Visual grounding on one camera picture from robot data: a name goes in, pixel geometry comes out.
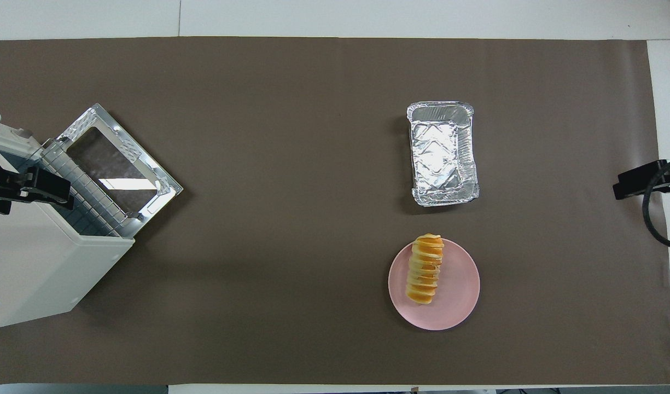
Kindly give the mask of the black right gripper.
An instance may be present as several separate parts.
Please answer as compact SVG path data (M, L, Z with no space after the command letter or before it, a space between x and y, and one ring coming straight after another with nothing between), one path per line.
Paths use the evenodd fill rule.
M653 192L662 194L670 193L670 161L659 159L642 165L638 176L630 173L620 173L617 176L617 183L613 184L613 195L616 200L624 200L629 197L644 194L646 187L655 179L652 187Z

